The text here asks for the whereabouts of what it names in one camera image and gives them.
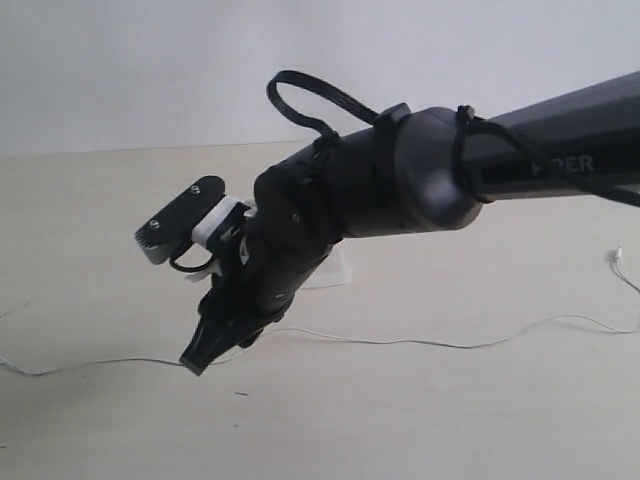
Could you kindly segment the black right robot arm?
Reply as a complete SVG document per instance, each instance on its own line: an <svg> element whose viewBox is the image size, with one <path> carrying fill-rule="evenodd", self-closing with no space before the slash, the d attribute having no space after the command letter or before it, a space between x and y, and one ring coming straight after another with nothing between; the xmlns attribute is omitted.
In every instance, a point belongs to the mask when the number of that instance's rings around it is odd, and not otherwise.
<svg viewBox="0 0 640 480"><path fill-rule="evenodd" d="M256 178L256 213L213 243L221 275L180 358L194 374L279 321L344 239L458 230L496 200L639 203L637 73L492 119L468 105L375 112L292 70L266 92L317 138Z"/></svg>

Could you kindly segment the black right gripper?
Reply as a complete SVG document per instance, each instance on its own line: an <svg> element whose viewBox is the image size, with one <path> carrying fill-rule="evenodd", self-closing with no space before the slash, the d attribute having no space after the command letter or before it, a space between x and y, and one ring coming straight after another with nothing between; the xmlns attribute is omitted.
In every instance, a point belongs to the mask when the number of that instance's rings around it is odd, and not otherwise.
<svg viewBox="0 0 640 480"><path fill-rule="evenodd" d="M282 319L296 292L330 253L330 242L301 225L247 223L230 269L200 302L201 320L179 358L196 376L230 350L249 348Z"/></svg>

